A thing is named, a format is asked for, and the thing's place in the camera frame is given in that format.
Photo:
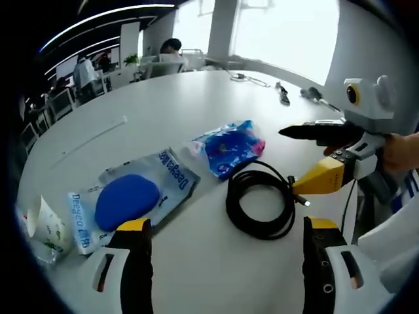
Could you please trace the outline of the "person's right hand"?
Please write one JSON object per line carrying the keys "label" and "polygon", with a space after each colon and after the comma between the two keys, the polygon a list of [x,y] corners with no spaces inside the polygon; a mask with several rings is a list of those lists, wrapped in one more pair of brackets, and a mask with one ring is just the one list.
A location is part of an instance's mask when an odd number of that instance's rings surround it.
{"label": "person's right hand", "polygon": [[418,169],[418,132],[402,136],[396,133],[385,136],[383,166],[389,173]]}

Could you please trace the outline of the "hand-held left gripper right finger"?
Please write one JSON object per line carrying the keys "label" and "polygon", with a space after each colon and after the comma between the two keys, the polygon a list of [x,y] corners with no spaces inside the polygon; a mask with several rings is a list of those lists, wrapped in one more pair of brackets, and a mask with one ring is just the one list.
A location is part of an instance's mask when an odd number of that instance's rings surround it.
{"label": "hand-held left gripper right finger", "polygon": [[334,313],[337,297],[337,270],[326,252],[329,247],[346,245],[342,232],[329,219],[304,217],[302,274],[304,313]]}

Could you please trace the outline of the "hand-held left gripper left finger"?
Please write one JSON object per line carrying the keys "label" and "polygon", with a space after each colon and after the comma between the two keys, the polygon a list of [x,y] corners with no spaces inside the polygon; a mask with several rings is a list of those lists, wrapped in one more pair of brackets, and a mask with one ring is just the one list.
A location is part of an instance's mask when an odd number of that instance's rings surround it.
{"label": "hand-held left gripper left finger", "polygon": [[151,222],[120,225],[91,256],[92,313],[152,313]]}

